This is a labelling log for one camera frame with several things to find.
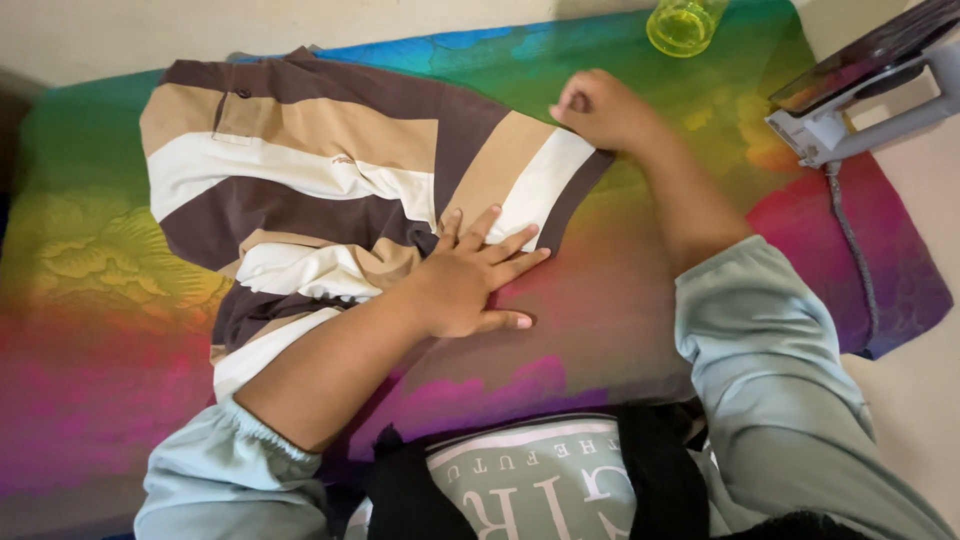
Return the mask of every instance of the sweatshirt sleeve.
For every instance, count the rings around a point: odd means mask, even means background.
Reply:
[[[229,397],[153,451],[135,536],[328,540],[319,467]]]
[[[880,462],[827,308],[761,236],[677,278],[676,341],[729,504],[762,517],[826,513],[889,539],[955,538]]]

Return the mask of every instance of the clothes iron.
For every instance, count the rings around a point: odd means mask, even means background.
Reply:
[[[925,0],[822,61],[770,100],[767,123],[820,168],[960,113],[960,42],[941,44],[960,22],[960,0]],[[941,95],[854,132],[844,112],[920,77],[929,67]]]

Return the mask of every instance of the person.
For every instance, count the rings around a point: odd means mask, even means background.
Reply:
[[[710,451],[678,454],[649,409],[541,418],[428,448],[394,441],[392,454],[378,444],[370,499],[346,538],[955,539],[881,463],[824,304],[680,136],[601,70],[575,74],[550,112],[645,173],[676,276],[676,344],[693,363]],[[456,237],[453,212],[409,277],[320,325],[163,441],[136,537],[330,538],[313,479],[321,452],[404,353],[428,336],[533,325],[527,314],[485,310],[492,291],[549,255],[517,255],[533,226],[485,246],[498,213]]]

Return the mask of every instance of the gray cable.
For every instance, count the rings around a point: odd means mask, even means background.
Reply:
[[[870,266],[867,264],[867,258],[860,251],[860,245],[856,242],[856,235],[853,234],[853,227],[847,214],[843,211],[843,196],[840,193],[840,166],[841,161],[831,161],[827,163],[824,171],[827,174],[827,180],[830,183],[830,195],[832,197],[833,215],[840,222],[840,228],[843,229],[843,235],[847,238],[847,245],[850,246],[853,260],[856,261],[856,268],[860,273],[860,281],[863,283],[863,292],[867,297],[867,309],[870,312],[870,327],[867,330],[867,339],[863,344],[862,350],[869,350],[870,343],[880,333],[880,310],[876,306],[876,293],[874,291],[874,278],[870,275]]]

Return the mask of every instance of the floor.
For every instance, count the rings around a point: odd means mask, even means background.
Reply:
[[[824,57],[920,0],[794,0],[818,57]],[[31,84],[63,85],[161,67],[174,58],[219,60],[226,54],[277,53],[303,43],[324,47],[440,31],[521,24],[556,17],[649,7],[653,0],[57,0],[7,3],[0,16],[0,75]],[[190,11],[189,17],[183,12]],[[109,28],[75,35],[90,25]],[[145,43],[141,47],[118,43]],[[858,108],[861,127],[929,95],[925,82]],[[900,192],[917,228],[960,298],[960,117],[879,149],[876,157]],[[871,401],[885,461],[960,530],[960,310],[936,329],[882,361],[857,357],[845,364]]]

